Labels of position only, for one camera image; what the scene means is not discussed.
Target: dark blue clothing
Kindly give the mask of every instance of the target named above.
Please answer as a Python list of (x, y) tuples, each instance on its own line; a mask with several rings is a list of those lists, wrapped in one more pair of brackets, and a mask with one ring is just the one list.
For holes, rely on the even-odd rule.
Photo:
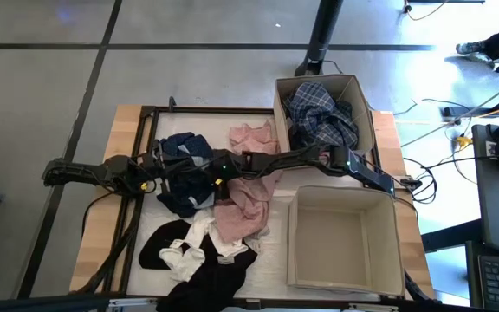
[(283, 106), (294, 122), (293, 148), (314, 144), (357, 147), (359, 131), (352, 121), (352, 105), (336, 103), (320, 82), (302, 83)]

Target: wooden platform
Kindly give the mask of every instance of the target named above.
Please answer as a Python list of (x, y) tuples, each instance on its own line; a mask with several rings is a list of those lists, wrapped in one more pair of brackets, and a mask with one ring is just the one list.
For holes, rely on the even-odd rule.
[[(116, 154), (129, 155), (132, 152), (140, 109), (141, 106), (134, 105), (117, 107), (104, 159)], [(381, 167), (391, 175), (405, 175), (404, 161), (392, 114), (373, 112), (373, 124)], [(145, 137), (148, 135), (148, 128), (149, 126), (146, 127)], [(105, 192), (103, 189), (98, 189), (94, 197), (99, 197)], [(409, 202), (412, 201), (406, 191), (398, 190), (397, 196)], [(82, 287), (107, 257), (113, 240), (119, 206), (120, 197), (111, 195), (92, 207), (76, 260), (70, 290)], [(396, 209), (400, 249), (405, 269), (426, 295), (434, 297), (415, 212), (400, 202), (397, 202)], [(115, 269), (112, 290), (118, 290), (121, 270), (122, 258)]]

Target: gray floor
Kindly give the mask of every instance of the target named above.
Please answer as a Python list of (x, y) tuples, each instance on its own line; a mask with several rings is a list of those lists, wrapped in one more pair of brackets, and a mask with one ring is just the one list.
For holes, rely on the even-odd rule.
[[(317, 4), (308, 0), (128, 0), (122, 4), (111, 42), (307, 43)], [(422, 16), (436, 6), (414, 5), (413, 14)], [(0, 42), (99, 43), (112, 7), (113, 0), (0, 0)], [(455, 57), (450, 49), (456, 42), (498, 31), (499, 1), (447, 4), (420, 22), (401, 16), (401, 7), (399, 0), (346, 0), (332, 42), (428, 44), (438, 49), (327, 54), (344, 72), (358, 76), (373, 108), (400, 112), (412, 104), (411, 98), (427, 97), (474, 105), (499, 90), (499, 74)], [(0, 50), (0, 192), (6, 195), (0, 204), (0, 299), (15, 293), (48, 195), (40, 180), (43, 167), (62, 155), (96, 54), (96, 50)], [(301, 50), (108, 51), (75, 160), (101, 161), (119, 104), (165, 105), (173, 95), (182, 106), (271, 107), (275, 79), (290, 77), (304, 54)], [(335, 72), (332, 64), (325, 64), (324, 71)], [(440, 121), (438, 108), (426, 101), (400, 116), (400, 140), (406, 142), (434, 127)], [(436, 163), (449, 155), (450, 144), (439, 132), (404, 153)], [(466, 165), (463, 169), (471, 170)], [(419, 207), (422, 232), (469, 221), (478, 214), (474, 185), (468, 185), (453, 167), (440, 168), (436, 175), (439, 199)], [(472, 199), (459, 199), (456, 187), (467, 189)], [(67, 186), (34, 296), (68, 291), (81, 215), (92, 191), (85, 185)], [(463, 217), (448, 219), (450, 207), (457, 205), (464, 207)], [(435, 289), (467, 296), (463, 257), (462, 250), (429, 255)]]

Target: cardboard box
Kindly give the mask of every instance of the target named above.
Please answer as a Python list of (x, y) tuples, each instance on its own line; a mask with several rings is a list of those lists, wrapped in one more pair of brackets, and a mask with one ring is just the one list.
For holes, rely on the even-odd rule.
[(288, 215), (288, 285), (405, 294), (392, 197), (359, 187), (303, 186)]
[(276, 132), (281, 152), (289, 152), (289, 124), (282, 109), (282, 99), (294, 92), (303, 82), (318, 81), (323, 84), (335, 101), (342, 99), (352, 104), (354, 122), (359, 129), (359, 142), (355, 152), (359, 155), (371, 151), (374, 147), (373, 119), (360, 84), (354, 75), (317, 75), (285, 78), (276, 80), (275, 111)]

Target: sneaker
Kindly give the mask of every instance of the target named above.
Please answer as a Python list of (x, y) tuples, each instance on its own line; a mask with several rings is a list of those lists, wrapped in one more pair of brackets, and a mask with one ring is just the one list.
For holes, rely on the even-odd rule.
[(467, 56), (470, 61), (480, 62), (482, 64), (488, 65), (490, 68), (494, 68), (494, 61), (485, 55), (483, 52), (471, 53)]
[(483, 49), (484, 49), (484, 41), (459, 43), (456, 46), (456, 52), (461, 55), (471, 54), (473, 52), (480, 52)]

